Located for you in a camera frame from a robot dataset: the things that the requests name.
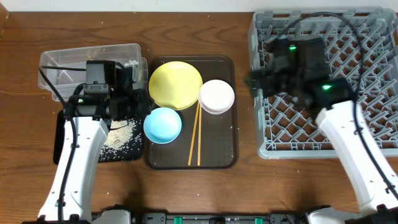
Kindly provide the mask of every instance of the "green light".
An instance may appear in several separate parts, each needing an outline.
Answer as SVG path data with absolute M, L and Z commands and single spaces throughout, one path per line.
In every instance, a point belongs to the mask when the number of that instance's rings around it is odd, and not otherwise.
M 331 88 L 331 85 L 323 85 L 322 86 L 322 89 L 323 90 L 328 90 L 328 89 L 330 89 Z

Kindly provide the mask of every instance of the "yellow plate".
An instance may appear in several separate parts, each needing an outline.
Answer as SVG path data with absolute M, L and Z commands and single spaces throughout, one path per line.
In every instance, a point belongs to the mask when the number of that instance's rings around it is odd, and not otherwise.
M 185 62 L 169 62 L 155 70 L 149 80 L 149 94 L 161 107 L 182 110 L 198 100 L 203 84 L 200 73 Z

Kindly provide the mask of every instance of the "light blue bowl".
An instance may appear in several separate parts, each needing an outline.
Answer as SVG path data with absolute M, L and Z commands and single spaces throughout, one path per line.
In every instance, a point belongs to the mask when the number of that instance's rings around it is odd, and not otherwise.
M 144 133 L 154 143 L 172 142 L 181 131 L 181 118 L 170 108 L 157 108 L 144 121 Z

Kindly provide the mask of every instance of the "gray plastic crate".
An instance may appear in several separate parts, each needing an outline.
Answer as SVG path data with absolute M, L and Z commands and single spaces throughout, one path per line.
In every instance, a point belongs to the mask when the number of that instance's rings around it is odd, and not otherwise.
M 272 63 L 264 44 L 294 20 L 316 11 L 256 12 L 248 42 L 252 70 Z M 355 26 L 364 47 L 364 74 L 359 92 L 364 118 L 385 156 L 398 156 L 398 19 L 390 9 L 334 11 Z M 319 35 L 325 40 L 325 58 L 331 77 L 345 77 L 356 88 L 358 41 L 339 19 L 309 18 L 289 29 L 289 38 Z M 330 142 L 305 110 L 290 96 L 254 99 L 257 152 L 264 159 L 337 157 Z

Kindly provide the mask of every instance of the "chopstick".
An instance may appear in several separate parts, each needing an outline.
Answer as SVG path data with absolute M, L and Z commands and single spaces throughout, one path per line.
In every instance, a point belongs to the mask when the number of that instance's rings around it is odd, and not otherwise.
M 201 141 L 201 106 L 199 108 L 198 166 L 200 166 L 200 141 Z
M 192 160 L 193 143 L 195 142 L 195 134 L 196 134 L 196 131 L 197 131 L 199 107 L 201 109 L 201 106 L 199 105 L 199 102 L 198 102 L 197 113 L 195 115 L 195 123 L 193 124 L 193 132 L 192 132 L 192 140 L 191 140 L 191 151 L 189 152 L 188 166 L 191 165 L 191 160 Z

